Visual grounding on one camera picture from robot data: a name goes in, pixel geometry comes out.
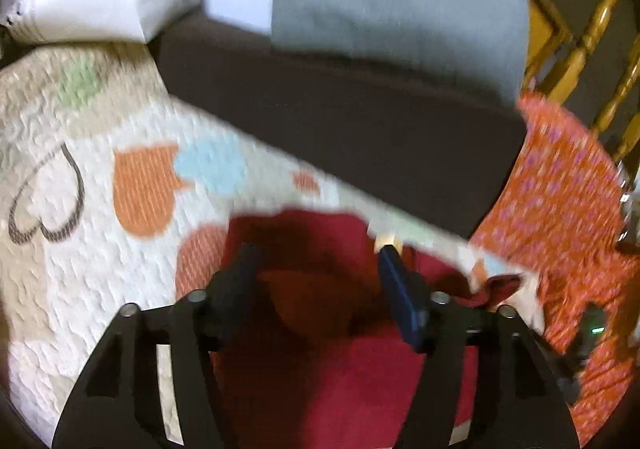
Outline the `quilted heart pattern bedspread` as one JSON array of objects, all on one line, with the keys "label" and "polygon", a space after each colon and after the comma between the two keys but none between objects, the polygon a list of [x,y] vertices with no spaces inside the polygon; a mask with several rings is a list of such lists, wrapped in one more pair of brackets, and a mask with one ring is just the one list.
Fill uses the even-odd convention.
[{"label": "quilted heart pattern bedspread", "polygon": [[230,217],[347,212],[459,268],[508,270],[425,224],[171,98],[140,45],[46,46],[1,72],[1,361],[50,443],[118,306],[166,305],[218,266]]}]

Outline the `grey folded cloth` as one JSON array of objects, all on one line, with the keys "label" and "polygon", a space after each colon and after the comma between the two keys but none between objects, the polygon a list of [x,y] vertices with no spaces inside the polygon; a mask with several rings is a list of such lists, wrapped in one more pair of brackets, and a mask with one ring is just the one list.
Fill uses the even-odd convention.
[{"label": "grey folded cloth", "polygon": [[520,96],[528,0],[272,0],[274,46],[386,62],[494,97]]}]

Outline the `orange floral fabric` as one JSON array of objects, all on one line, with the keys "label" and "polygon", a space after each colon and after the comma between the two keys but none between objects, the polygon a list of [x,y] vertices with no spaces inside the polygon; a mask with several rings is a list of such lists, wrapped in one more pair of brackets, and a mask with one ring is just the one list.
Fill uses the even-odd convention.
[{"label": "orange floral fabric", "polygon": [[570,344],[587,303],[608,314],[572,408],[586,445],[639,377],[628,345],[639,316],[639,258],[617,250],[622,191],[598,139],[573,113],[537,94],[523,96],[518,110],[527,128],[523,148],[472,241],[538,273],[544,337],[557,351]]}]

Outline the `dark red garment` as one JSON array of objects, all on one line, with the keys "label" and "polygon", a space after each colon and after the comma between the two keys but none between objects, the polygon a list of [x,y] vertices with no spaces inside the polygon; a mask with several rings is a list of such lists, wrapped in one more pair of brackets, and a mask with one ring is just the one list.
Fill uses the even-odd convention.
[{"label": "dark red garment", "polygon": [[374,242],[352,214],[285,211],[229,224],[224,264],[259,251],[238,333],[214,357],[240,448],[388,448],[423,359],[400,337]]}]

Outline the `dark brown cushion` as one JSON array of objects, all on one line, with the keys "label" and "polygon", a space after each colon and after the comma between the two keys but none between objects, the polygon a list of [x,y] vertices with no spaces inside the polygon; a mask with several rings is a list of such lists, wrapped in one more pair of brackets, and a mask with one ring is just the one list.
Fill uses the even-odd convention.
[{"label": "dark brown cushion", "polygon": [[518,110],[425,76],[292,55],[192,13],[150,45],[168,92],[428,224],[470,238],[526,137]]}]

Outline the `wooden chair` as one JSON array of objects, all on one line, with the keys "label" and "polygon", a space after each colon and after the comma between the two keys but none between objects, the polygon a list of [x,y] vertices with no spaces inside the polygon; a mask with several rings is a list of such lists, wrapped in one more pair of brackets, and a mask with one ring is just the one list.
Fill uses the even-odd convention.
[{"label": "wooden chair", "polygon": [[524,83],[573,110],[614,160],[639,143],[639,0],[529,0]]}]

